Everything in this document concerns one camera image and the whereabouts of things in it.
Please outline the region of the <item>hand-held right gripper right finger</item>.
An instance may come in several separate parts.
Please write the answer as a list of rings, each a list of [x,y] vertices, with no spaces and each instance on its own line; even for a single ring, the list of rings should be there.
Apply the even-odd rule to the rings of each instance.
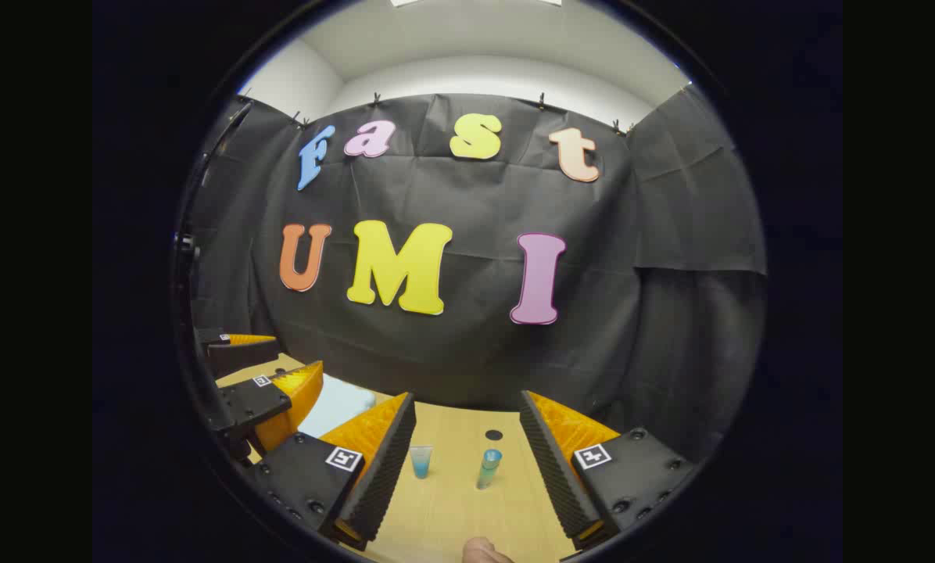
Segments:
[[[521,391],[520,422],[565,537],[579,552],[646,526],[697,473],[652,432],[616,432]]]

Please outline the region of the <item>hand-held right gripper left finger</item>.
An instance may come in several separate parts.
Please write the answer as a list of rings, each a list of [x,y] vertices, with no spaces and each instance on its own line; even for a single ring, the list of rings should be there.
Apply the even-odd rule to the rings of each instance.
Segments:
[[[364,551],[377,538],[417,424],[400,393],[317,438],[295,432],[245,470],[292,526]]]

